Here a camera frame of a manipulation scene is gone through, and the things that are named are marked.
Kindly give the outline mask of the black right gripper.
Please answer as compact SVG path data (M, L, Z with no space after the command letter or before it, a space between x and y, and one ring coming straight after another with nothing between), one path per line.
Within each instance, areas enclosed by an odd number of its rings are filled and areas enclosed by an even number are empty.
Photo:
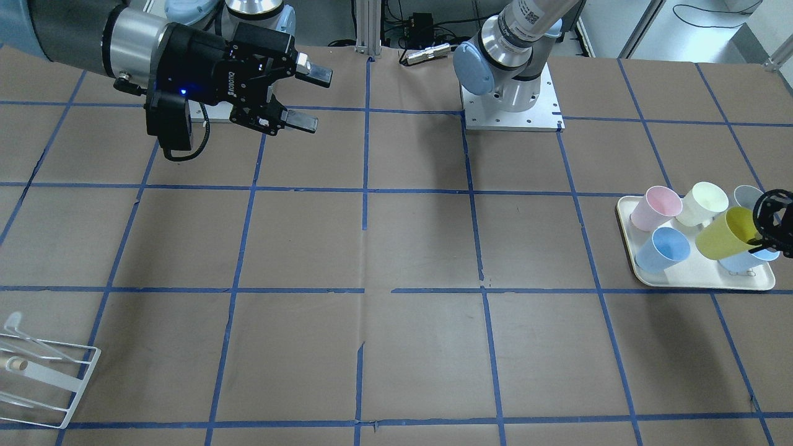
M317 132L319 118L289 110L270 88L280 79L331 87L333 71L297 53L290 33L240 23L231 40L171 22L151 60L151 92L205 105L232 104L230 120L261 133Z

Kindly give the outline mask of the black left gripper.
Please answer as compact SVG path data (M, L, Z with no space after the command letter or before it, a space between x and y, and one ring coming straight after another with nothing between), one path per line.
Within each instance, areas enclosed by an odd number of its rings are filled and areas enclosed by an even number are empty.
M768 190L756 200L751 211L756 229L751 240L753 253L771 250L787 258L792 257L791 203L791 191L784 189Z

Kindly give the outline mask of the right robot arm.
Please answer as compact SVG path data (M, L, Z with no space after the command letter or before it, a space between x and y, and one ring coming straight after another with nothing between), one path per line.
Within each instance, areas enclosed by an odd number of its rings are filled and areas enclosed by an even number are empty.
M177 150L191 141L190 102L232 106L230 121L275 135L314 133L314 116L275 98L278 80L327 88L332 70L297 50L294 13L283 1L172 1L211 15L215 29L134 8L128 1L3 1L2 42L23 53L104 74L144 95L147 132Z

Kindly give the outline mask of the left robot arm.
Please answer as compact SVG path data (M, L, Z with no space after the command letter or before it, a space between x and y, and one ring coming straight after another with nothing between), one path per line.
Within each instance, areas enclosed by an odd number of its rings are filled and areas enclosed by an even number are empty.
M512 1L454 51L468 129L559 131L547 59L573 1Z

